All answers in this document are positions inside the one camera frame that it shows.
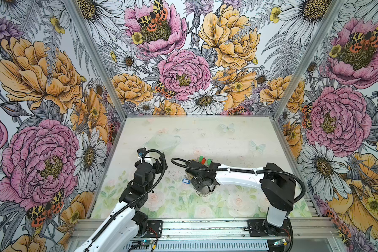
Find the large metal keyring with keys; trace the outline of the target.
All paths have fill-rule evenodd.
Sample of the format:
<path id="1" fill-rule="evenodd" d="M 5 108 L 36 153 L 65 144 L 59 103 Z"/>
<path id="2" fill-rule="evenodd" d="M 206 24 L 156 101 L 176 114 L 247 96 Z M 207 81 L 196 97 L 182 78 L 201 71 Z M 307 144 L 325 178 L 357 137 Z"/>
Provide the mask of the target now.
<path id="1" fill-rule="evenodd" d="M 195 188 L 196 194 L 200 197 L 210 196 L 216 188 L 212 177 L 213 173 L 204 171 L 209 168 L 211 163 L 211 159 L 207 159 L 202 155 L 200 155 L 194 163 L 195 167 L 201 170 L 193 171 L 191 184 Z"/>

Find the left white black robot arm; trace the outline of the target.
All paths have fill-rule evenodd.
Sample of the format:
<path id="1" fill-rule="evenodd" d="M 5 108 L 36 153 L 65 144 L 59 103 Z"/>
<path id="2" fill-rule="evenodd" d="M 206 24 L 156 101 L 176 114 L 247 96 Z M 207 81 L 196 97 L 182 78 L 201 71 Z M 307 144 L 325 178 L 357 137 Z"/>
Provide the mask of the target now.
<path id="1" fill-rule="evenodd" d="M 134 178 L 122 192 L 109 216 L 76 252 L 119 252 L 130 240 L 147 232 L 148 216 L 140 211 L 149 194 L 161 182 L 168 169 L 163 152 L 139 151 Z"/>

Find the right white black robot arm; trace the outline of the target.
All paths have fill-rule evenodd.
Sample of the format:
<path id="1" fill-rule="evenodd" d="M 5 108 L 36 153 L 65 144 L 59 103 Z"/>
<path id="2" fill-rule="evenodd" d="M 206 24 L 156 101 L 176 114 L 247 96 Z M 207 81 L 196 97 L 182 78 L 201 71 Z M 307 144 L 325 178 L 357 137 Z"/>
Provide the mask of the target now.
<path id="1" fill-rule="evenodd" d="M 269 202 L 269 208 L 261 227 L 249 227 L 251 231 L 260 230 L 267 236 L 279 236 L 294 204 L 306 193 L 306 186 L 299 177 L 282 170 L 274 163 L 262 168 L 236 168 L 212 161 L 185 161 L 183 167 L 192 176 L 191 184 L 197 191 L 208 189 L 213 192 L 216 186 L 236 185 L 262 190 Z"/>

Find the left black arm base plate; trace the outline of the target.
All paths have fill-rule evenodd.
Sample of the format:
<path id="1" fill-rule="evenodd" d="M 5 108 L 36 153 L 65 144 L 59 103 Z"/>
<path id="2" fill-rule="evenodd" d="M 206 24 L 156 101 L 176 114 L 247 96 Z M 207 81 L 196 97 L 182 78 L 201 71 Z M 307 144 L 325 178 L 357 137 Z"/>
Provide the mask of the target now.
<path id="1" fill-rule="evenodd" d="M 160 238 L 162 236 L 162 220 L 146 220 L 140 223 L 138 238 Z"/>

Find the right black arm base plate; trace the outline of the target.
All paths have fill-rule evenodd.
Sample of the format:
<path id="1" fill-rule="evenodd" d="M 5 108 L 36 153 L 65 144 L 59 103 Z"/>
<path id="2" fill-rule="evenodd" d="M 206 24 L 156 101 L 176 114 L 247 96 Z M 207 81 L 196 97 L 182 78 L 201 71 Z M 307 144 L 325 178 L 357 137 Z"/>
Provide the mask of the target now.
<path id="1" fill-rule="evenodd" d="M 249 219 L 244 231 L 249 232 L 250 237 L 289 237 L 292 229 L 287 220 L 281 227 L 276 227 L 265 219 Z"/>

